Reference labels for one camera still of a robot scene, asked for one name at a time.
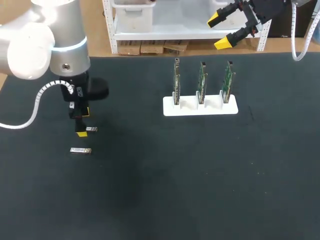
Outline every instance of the black table mat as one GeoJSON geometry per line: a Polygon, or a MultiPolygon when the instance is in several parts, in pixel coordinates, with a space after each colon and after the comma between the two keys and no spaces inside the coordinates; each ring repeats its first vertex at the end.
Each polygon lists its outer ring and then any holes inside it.
{"type": "MultiPolygon", "coordinates": [[[[173,57],[92,58],[110,96],[90,104],[99,131],[85,139],[49,89],[30,127],[0,129],[0,239],[319,239],[320,54],[181,57],[181,94],[195,94],[200,61],[218,94],[227,60],[237,115],[163,116],[173,57]]],[[[55,79],[9,77],[0,122],[26,122],[55,79]]]]}

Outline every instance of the circuit board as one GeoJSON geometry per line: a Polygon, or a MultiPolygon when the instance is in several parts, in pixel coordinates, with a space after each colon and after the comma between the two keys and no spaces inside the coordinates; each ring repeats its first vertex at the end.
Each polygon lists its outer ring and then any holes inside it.
{"type": "Polygon", "coordinates": [[[230,94],[231,94],[231,88],[233,84],[233,78],[236,73],[233,72],[233,62],[228,61],[228,65],[225,70],[225,77],[223,81],[223,86],[222,86],[222,99],[223,103],[227,104],[229,103],[230,99],[230,94]]]}
{"type": "Polygon", "coordinates": [[[206,89],[207,89],[207,77],[208,77],[208,73],[206,72],[206,63],[201,62],[200,73],[199,73],[199,82],[198,82],[198,101],[199,101],[199,104],[205,103],[206,89]]]}
{"type": "Polygon", "coordinates": [[[174,91],[174,105],[179,105],[180,103],[180,60],[176,58],[174,60],[174,82],[173,82],[173,91],[174,91]]]}

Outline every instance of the white holder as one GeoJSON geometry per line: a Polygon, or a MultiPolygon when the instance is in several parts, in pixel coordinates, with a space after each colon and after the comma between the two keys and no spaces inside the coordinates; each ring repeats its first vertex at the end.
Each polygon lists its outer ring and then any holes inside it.
{"type": "Polygon", "coordinates": [[[199,104],[197,91],[195,96],[181,96],[179,105],[175,105],[174,97],[163,98],[163,115],[170,116],[201,116],[201,115],[234,115],[239,112],[234,95],[230,95],[229,103],[224,103],[222,91],[219,95],[206,95],[204,104],[199,104]]]}

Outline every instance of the white cable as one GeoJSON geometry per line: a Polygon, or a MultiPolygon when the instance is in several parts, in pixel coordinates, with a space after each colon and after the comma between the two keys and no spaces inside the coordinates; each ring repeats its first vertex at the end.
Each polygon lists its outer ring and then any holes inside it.
{"type": "Polygon", "coordinates": [[[74,93],[74,89],[72,88],[72,86],[67,83],[66,81],[62,81],[62,80],[56,80],[56,81],[51,81],[48,84],[46,84],[45,86],[43,86],[40,91],[38,92],[36,98],[35,98],[35,102],[34,102],[34,108],[33,108],[33,113],[29,119],[29,121],[27,121],[26,123],[22,124],[22,125],[18,125],[18,126],[11,126],[11,125],[6,125],[3,123],[0,123],[0,127],[1,128],[5,128],[5,129],[24,129],[26,127],[28,127],[29,125],[31,125],[33,123],[33,121],[36,119],[37,113],[38,113],[38,108],[39,108],[39,103],[40,103],[40,99],[42,94],[44,94],[44,92],[54,86],[54,85],[64,85],[66,86],[66,88],[68,89],[69,93],[72,95],[74,93]]]}
{"type": "Polygon", "coordinates": [[[303,57],[306,55],[309,44],[311,42],[312,36],[314,34],[314,31],[318,25],[318,22],[320,20],[320,11],[317,13],[315,16],[312,25],[309,29],[308,35],[305,40],[305,44],[303,47],[302,52],[300,53],[299,56],[296,54],[296,22],[297,22],[297,6],[292,3],[292,28],[291,28],[291,49],[292,49],[292,57],[295,61],[300,61],[303,59],[303,57]]]}

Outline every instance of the shelf leg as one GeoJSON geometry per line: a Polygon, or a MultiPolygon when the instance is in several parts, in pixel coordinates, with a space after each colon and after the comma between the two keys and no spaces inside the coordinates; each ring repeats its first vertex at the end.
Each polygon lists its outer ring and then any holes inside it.
{"type": "Polygon", "coordinates": [[[263,52],[265,50],[265,46],[267,43],[268,34],[269,34],[270,26],[271,26],[271,21],[272,20],[270,20],[262,25],[261,37],[259,40],[259,45],[256,49],[258,52],[263,52]]]}
{"type": "Polygon", "coordinates": [[[103,9],[104,9],[104,16],[105,16],[105,22],[108,29],[109,34],[109,40],[110,40],[110,46],[111,51],[113,54],[118,53],[118,44],[117,40],[115,39],[115,23],[114,23],[114,17],[113,17],[113,10],[111,6],[110,0],[102,0],[103,9]]]}

